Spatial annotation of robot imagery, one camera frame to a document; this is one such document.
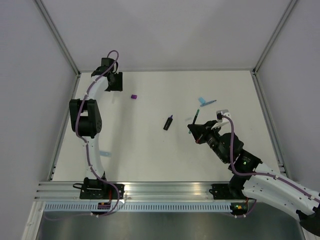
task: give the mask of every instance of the purple cable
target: purple cable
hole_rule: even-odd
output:
[[[271,177],[271,178],[276,178],[276,175],[273,175],[273,174],[270,174],[270,173],[264,173],[264,172],[248,172],[248,173],[241,173],[241,172],[238,172],[235,168],[235,164],[234,164],[234,138],[235,138],[235,127],[234,127],[234,123],[233,121],[231,120],[230,117],[228,116],[222,116],[223,118],[227,119],[229,122],[230,122],[230,125],[231,125],[231,138],[230,138],[230,165],[231,165],[231,168],[232,168],[232,171],[238,175],[238,176],[255,176],[255,175],[258,175],[258,176],[267,176],[267,177]],[[306,191],[304,191],[303,189],[301,189],[300,187],[294,185],[293,183],[291,183],[290,181],[284,179],[284,178],[281,178],[281,177],[278,177],[277,178],[278,180],[288,184],[289,186],[293,187],[294,189],[296,189],[297,191],[299,191],[300,193],[306,195],[308,198],[312,199],[312,195],[307,193]],[[320,200],[317,199],[317,198],[314,198],[313,200],[315,200],[316,202],[320,203]]]
[[[93,87],[93,85],[95,85],[95,83],[96,83],[103,75],[105,75],[106,73],[108,73],[108,72],[113,68],[113,66],[116,64],[116,62],[117,62],[117,60],[118,60],[118,58],[119,58],[119,52],[116,51],[116,50],[110,51],[110,52],[108,53],[107,57],[109,57],[109,55],[110,55],[111,53],[116,53],[116,54],[117,54],[116,59],[114,60],[114,62],[111,64],[111,66],[110,66],[107,70],[105,70],[100,76],[98,76],[98,77],[89,85],[88,89],[86,90],[86,94],[84,95],[83,100],[82,100],[82,102],[81,102],[81,105],[80,105],[80,108],[79,108],[79,112],[78,112],[78,115],[77,115],[77,117],[76,117],[76,122],[75,122],[75,134],[76,134],[76,136],[77,136],[78,138],[82,139],[82,140],[84,141],[84,143],[86,144],[86,146],[85,146],[85,150],[86,150],[86,160],[87,160],[87,163],[88,163],[88,165],[89,165],[89,167],[90,167],[91,172],[92,172],[93,175],[94,175],[98,180],[100,180],[101,182],[112,186],[112,187],[116,190],[116,193],[117,193],[117,200],[116,200],[116,203],[115,203],[114,207],[113,207],[110,211],[108,211],[108,212],[106,212],[106,213],[104,213],[104,214],[98,215],[99,217],[103,217],[103,216],[110,215],[110,214],[116,209],[116,207],[118,206],[119,200],[120,200],[120,192],[119,192],[119,189],[116,187],[116,185],[114,185],[112,182],[106,181],[106,180],[102,179],[101,177],[99,177],[99,176],[97,175],[97,173],[95,172],[95,170],[93,169],[93,167],[92,167],[92,165],[91,165],[91,162],[90,162],[88,142],[87,142],[87,140],[86,140],[84,137],[82,137],[82,136],[79,135],[79,120],[80,120],[81,112],[82,112],[82,109],[84,108],[84,104],[85,104],[85,101],[86,101],[86,99],[87,99],[87,97],[88,97],[88,94],[89,94],[90,89]]]

